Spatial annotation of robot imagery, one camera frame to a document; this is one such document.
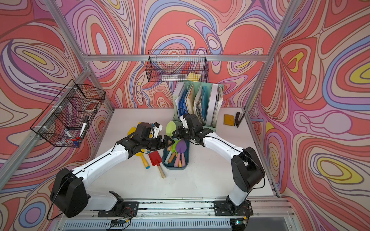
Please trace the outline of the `red square shovel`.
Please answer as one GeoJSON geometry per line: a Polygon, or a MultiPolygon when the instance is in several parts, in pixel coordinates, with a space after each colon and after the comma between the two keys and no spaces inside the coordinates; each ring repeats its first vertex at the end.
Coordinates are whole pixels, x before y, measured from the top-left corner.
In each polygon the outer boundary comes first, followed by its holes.
{"type": "Polygon", "coordinates": [[[154,151],[154,152],[151,152],[149,153],[149,158],[150,158],[150,161],[151,161],[151,164],[152,166],[157,166],[159,171],[160,171],[160,174],[161,174],[161,177],[163,179],[166,178],[161,166],[160,166],[160,163],[162,162],[162,159],[161,159],[161,156],[159,154],[158,151],[154,151]]]}

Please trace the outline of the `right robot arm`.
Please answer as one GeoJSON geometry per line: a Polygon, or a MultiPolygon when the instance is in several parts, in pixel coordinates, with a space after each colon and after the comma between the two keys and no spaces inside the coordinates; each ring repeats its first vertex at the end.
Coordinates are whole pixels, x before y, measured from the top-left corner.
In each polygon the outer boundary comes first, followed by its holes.
{"type": "Polygon", "coordinates": [[[255,185],[265,180],[266,175],[256,151],[251,147],[233,145],[221,138],[213,130],[203,127],[195,114],[185,114],[180,120],[182,125],[172,133],[175,138],[213,150],[231,163],[235,185],[218,210],[237,215],[243,208],[248,209],[248,195],[255,185]]]}

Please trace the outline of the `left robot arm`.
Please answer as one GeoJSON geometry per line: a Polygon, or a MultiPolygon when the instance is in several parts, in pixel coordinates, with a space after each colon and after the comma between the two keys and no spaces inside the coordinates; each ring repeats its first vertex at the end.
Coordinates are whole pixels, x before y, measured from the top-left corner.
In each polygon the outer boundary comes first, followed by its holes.
{"type": "Polygon", "coordinates": [[[117,164],[128,160],[142,150],[149,152],[166,149],[172,144],[172,131],[161,136],[159,123],[140,123],[136,130],[115,142],[113,147],[90,162],[72,170],[64,168],[55,178],[50,195],[52,204],[68,218],[85,210],[102,210],[114,215],[123,213],[123,199],[115,192],[107,194],[88,192],[87,188],[117,164]]]}

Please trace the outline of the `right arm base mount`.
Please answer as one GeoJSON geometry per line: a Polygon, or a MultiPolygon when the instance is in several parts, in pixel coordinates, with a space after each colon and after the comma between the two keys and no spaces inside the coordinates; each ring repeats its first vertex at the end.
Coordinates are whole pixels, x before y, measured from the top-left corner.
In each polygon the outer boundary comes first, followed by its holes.
{"type": "Polygon", "coordinates": [[[235,206],[231,201],[213,201],[211,203],[216,216],[246,216],[253,215],[253,209],[249,200],[244,200],[239,206],[235,206]]]}

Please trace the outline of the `light green round shovel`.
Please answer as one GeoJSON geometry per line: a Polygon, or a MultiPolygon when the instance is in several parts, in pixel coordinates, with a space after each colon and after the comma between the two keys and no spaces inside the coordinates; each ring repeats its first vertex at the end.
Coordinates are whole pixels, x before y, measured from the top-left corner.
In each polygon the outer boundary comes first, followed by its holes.
{"type": "Polygon", "coordinates": [[[176,130],[176,124],[174,121],[170,121],[166,126],[166,135],[172,139],[172,133],[176,130]]]}

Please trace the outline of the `green trowel wooden handle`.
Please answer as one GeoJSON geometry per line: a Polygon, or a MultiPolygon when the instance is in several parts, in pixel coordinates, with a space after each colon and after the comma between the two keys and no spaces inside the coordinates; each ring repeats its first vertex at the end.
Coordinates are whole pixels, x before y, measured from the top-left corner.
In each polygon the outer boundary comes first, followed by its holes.
{"type": "Polygon", "coordinates": [[[179,140],[176,140],[175,143],[171,146],[171,149],[170,151],[172,152],[171,154],[171,157],[169,159],[169,163],[172,162],[172,160],[174,159],[174,156],[176,155],[176,145],[178,144],[179,140]]]}

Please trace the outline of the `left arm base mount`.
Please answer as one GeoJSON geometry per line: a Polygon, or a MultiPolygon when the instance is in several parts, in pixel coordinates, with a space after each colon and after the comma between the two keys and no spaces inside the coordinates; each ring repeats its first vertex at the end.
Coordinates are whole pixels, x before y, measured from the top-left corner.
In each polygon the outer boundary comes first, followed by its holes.
{"type": "Polygon", "coordinates": [[[120,195],[114,191],[109,191],[109,193],[117,199],[114,207],[109,210],[99,210],[98,217],[101,218],[112,218],[112,217],[123,217],[127,215],[131,218],[136,217],[138,213],[139,202],[137,201],[125,201],[120,195]]]}

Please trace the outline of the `purple trowel pink handle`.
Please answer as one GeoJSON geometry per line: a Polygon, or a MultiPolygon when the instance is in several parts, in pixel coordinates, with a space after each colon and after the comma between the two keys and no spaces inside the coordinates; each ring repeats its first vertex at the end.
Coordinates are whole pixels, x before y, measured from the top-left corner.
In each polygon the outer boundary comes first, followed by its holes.
{"type": "Polygon", "coordinates": [[[174,163],[174,167],[179,167],[179,162],[181,162],[181,153],[185,154],[186,150],[187,150],[187,145],[186,145],[185,140],[180,140],[178,144],[176,145],[177,156],[176,156],[176,160],[174,163]]]}
{"type": "Polygon", "coordinates": [[[185,154],[181,153],[181,167],[186,166],[186,159],[185,159],[185,154]]]}

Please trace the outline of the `yellow shovel blue-tipped handle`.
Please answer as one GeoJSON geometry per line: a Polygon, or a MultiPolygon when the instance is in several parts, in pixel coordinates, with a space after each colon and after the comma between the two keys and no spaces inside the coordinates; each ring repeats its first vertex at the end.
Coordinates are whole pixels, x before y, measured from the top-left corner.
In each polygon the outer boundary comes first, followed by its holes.
{"type": "Polygon", "coordinates": [[[141,158],[141,160],[142,160],[142,163],[143,163],[144,167],[145,167],[146,169],[149,169],[149,168],[150,168],[150,166],[149,166],[149,164],[148,164],[147,160],[145,159],[144,154],[145,154],[145,153],[139,152],[139,153],[136,153],[135,155],[136,155],[136,156],[138,156],[138,157],[140,157],[140,158],[141,158]]]}

